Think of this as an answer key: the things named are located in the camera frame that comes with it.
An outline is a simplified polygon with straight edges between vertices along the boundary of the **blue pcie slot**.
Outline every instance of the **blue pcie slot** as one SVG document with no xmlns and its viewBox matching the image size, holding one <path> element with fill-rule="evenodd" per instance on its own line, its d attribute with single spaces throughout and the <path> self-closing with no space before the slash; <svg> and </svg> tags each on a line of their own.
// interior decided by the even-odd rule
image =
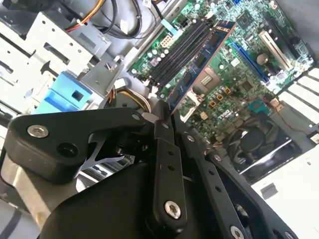
<svg viewBox="0 0 319 239">
<path fill-rule="evenodd" d="M 242 48 L 241 46 L 236 45 L 235 42 L 232 42 L 230 44 L 232 47 L 236 49 L 238 54 L 245 60 L 245 62 L 254 70 L 256 75 L 264 82 L 267 83 L 269 82 L 269 78 L 264 74 L 262 69 L 251 59 L 249 54 Z"/>
</svg>

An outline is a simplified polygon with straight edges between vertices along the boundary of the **green circuit board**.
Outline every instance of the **green circuit board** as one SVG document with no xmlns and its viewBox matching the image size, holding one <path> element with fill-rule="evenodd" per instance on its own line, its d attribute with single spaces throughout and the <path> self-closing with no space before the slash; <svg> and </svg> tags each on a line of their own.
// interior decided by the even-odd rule
<svg viewBox="0 0 319 239">
<path fill-rule="evenodd" d="M 276 42 L 278 36 L 271 34 L 271 27 L 265 15 L 274 20 L 282 35 L 290 41 L 289 43 L 293 42 L 293 48 L 297 51 L 298 57 L 285 49 L 280 41 Z M 194 19 L 205 16 L 213 21 L 218 19 L 235 21 L 235 30 L 209 63 L 208 67 L 214 72 L 215 77 L 208 75 L 208 78 L 199 79 L 202 81 L 215 80 L 216 84 L 206 92 L 201 92 L 194 87 L 189 92 L 192 97 L 187 96 L 183 100 L 179 111 L 184 121 L 196 128 L 204 138 L 210 140 L 215 136 L 220 136 L 217 141 L 221 141 L 224 135 L 234 131 L 252 113 L 262 110 L 271 114 L 272 110 L 264 104 L 263 98 L 274 96 L 285 85 L 309 69 L 314 61 L 285 14 L 273 0 L 242 0 L 238 4 L 235 4 L 233 0 L 215 0 L 213 3 L 208 3 L 206 0 L 190 0 L 171 24 L 178 29 L 181 21 L 187 18 L 191 26 Z M 179 38 L 182 38 L 189 26 L 179 29 Z M 283 69 L 281 63 L 267 48 L 259 36 L 261 31 L 269 32 L 278 47 L 282 49 L 291 63 L 292 67 L 289 70 Z M 167 36 L 171 39 L 168 46 L 163 45 Z M 165 50 L 173 49 L 176 42 L 178 38 L 171 37 L 169 31 L 165 30 L 132 66 L 130 72 L 140 80 L 148 79 L 152 70 L 156 68 L 152 61 L 160 57 Z M 247 59 L 242 57 L 232 43 L 244 49 L 255 63 L 259 55 L 266 54 L 268 63 L 274 68 L 281 68 L 280 74 L 271 76 L 271 79 L 264 83 L 256 74 L 256 70 L 247 63 Z M 187 67 L 186 65 L 159 90 L 159 98 L 166 99 Z M 262 65 L 259 67 L 264 73 L 269 73 L 266 67 Z"/>
</svg>

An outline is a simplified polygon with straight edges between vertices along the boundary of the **screw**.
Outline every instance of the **screw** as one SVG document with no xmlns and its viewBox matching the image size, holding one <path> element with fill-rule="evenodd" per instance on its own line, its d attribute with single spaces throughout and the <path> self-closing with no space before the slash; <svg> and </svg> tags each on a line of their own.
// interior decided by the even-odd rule
<svg viewBox="0 0 319 239">
<path fill-rule="evenodd" d="M 166 123 L 162 123 L 162 125 L 164 126 L 164 128 L 169 128 Z"/>
<path fill-rule="evenodd" d="M 244 239 L 243 233 L 237 227 L 231 226 L 230 232 L 235 239 Z"/>
<path fill-rule="evenodd" d="M 285 232 L 285 234 L 288 239 L 294 239 L 294 237 L 289 232 Z"/>
<path fill-rule="evenodd" d="M 194 139 L 192 136 L 190 136 L 190 135 L 187 136 L 187 138 L 188 138 L 188 140 L 191 141 L 191 142 L 194 142 L 194 141 L 195 141 L 195 139 Z"/>
<path fill-rule="evenodd" d="M 138 115 L 132 114 L 132 117 L 136 120 L 140 120 L 140 117 Z"/>
<path fill-rule="evenodd" d="M 28 134 L 36 138 L 45 138 L 49 135 L 49 131 L 46 127 L 41 125 L 32 125 L 28 128 Z"/>
<path fill-rule="evenodd" d="M 214 158 L 215 158 L 218 162 L 221 162 L 221 158 L 220 158 L 217 154 L 214 155 Z"/>
<path fill-rule="evenodd" d="M 173 201 L 167 201 L 165 203 L 165 211 L 168 215 L 170 215 L 174 219 L 180 218 L 180 208 L 179 206 Z"/>
</svg>

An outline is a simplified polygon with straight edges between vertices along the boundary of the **red and yellow wire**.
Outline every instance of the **red and yellow wire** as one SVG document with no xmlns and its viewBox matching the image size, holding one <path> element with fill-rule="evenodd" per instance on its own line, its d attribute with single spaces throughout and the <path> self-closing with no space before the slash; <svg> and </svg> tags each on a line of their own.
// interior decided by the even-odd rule
<svg viewBox="0 0 319 239">
<path fill-rule="evenodd" d="M 69 27 L 68 29 L 66 29 L 67 32 L 71 32 L 75 29 L 77 29 L 78 27 L 84 25 L 102 6 L 104 0 L 98 0 L 98 2 L 95 4 L 95 6 L 89 11 L 89 13 L 76 25 Z"/>
</svg>

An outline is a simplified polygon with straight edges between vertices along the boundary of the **black mechanical arm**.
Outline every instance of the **black mechanical arm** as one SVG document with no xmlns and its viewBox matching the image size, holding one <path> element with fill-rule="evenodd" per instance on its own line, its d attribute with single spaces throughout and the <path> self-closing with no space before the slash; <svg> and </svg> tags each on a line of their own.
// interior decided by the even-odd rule
<svg viewBox="0 0 319 239">
<path fill-rule="evenodd" d="M 297 239 L 226 160 L 203 156 L 163 101 L 143 115 L 18 117 L 4 148 L 1 176 L 42 228 L 40 239 Z M 134 164 L 75 192 L 80 170 L 123 154 Z"/>
</svg>

